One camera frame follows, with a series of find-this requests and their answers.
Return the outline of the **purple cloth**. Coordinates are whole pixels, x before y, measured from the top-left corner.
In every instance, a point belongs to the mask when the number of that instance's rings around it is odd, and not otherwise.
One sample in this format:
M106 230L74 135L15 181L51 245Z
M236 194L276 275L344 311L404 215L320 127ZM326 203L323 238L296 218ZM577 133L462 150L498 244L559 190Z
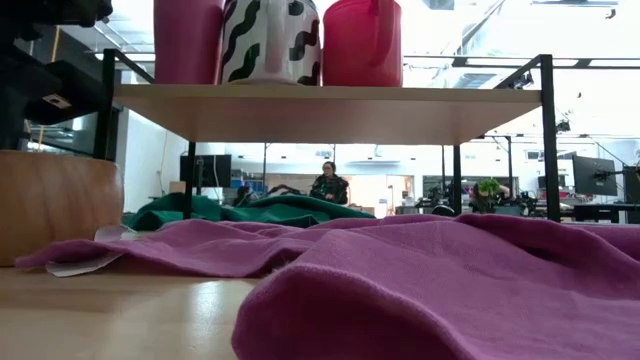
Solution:
M640 228L406 215L309 228L177 221L136 240L57 242L16 265L108 253L257 279L241 360L640 360Z

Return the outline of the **red mug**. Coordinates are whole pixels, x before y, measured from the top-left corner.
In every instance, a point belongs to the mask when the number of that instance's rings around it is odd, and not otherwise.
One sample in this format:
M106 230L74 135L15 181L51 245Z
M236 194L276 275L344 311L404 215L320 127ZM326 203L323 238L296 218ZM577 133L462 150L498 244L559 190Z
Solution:
M323 84L400 87L401 15L395 0L333 3L323 18Z

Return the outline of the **wooden cup with handle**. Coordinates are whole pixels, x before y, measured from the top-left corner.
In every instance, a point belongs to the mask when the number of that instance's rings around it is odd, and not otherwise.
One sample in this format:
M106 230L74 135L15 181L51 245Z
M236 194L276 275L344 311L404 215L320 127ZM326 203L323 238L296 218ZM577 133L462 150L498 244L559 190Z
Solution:
M51 243L118 225L123 176L114 162L0 150L0 267Z

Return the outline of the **magenta plastic cup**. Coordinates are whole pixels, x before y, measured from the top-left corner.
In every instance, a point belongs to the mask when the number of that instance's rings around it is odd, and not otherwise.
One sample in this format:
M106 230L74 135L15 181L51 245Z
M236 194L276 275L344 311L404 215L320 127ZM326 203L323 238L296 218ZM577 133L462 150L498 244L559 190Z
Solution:
M156 84L216 84L225 0L154 0Z

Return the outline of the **green cloth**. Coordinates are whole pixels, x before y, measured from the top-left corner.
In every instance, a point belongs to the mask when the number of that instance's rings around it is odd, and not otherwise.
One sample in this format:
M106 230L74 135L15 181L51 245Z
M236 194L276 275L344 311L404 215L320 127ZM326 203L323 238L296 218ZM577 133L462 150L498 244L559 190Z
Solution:
M136 213L125 214L122 223L136 231L155 231L167 223L181 221L184 198L182 193L158 198ZM367 212L298 195L262 198L237 207L221 205L206 196L194 195L191 206L191 219L257 222L299 228L341 218L374 218L374 215Z

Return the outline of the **wooden shelf with black frame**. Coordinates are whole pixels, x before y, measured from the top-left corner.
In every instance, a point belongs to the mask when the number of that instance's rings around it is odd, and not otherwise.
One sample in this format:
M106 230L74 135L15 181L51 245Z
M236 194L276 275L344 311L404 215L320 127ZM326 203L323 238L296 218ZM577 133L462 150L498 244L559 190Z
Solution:
M547 217L559 221L554 58L539 54L493 89L157 85L118 49L102 53L107 107L99 113L94 155L107 155L114 105L122 105L188 143L188 171L206 142L443 145L453 149L454 210L461 200L461 145L536 108L542 110ZM534 83L510 89L521 74Z

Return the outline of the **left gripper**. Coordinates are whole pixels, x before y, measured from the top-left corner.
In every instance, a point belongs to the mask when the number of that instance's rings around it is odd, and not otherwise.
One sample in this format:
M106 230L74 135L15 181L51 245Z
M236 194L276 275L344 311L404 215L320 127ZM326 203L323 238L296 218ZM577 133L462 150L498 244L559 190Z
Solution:
M0 27L0 150L26 148L26 106L28 120L54 125L107 105L100 81L67 61L44 66L14 45L18 37L18 27Z

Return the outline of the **green potted plant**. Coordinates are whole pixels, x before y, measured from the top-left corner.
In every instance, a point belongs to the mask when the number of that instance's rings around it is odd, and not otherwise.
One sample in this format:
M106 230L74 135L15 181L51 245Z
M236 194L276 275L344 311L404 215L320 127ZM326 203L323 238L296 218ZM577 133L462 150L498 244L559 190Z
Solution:
M493 178L476 183L471 196L473 211L483 214L494 213L501 194L501 184Z

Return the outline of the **person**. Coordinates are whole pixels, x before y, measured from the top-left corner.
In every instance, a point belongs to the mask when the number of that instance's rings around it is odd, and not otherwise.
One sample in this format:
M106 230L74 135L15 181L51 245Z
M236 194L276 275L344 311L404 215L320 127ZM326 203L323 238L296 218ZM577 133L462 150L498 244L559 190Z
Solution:
M312 184L309 195L334 204L346 205L349 183L336 174L335 163L326 161L322 165L322 171L323 173Z

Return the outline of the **white mug with black squiggles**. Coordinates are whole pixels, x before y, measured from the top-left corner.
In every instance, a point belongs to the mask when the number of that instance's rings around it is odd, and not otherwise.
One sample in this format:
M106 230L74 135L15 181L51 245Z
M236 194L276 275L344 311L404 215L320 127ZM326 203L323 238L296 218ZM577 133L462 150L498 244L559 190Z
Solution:
M228 0L220 82L318 86L320 19L313 0Z

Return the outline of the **black computer monitor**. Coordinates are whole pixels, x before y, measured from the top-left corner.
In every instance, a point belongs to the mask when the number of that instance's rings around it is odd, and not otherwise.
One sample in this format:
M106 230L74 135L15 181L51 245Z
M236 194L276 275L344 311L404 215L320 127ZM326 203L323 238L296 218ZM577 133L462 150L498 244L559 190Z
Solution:
M180 157L180 180L193 187L228 188L231 186L230 155L196 155L194 171L188 171L188 157Z
M637 167L624 167L625 202L640 206L640 170Z
M573 157L574 187L579 194L616 196L615 172L613 160Z

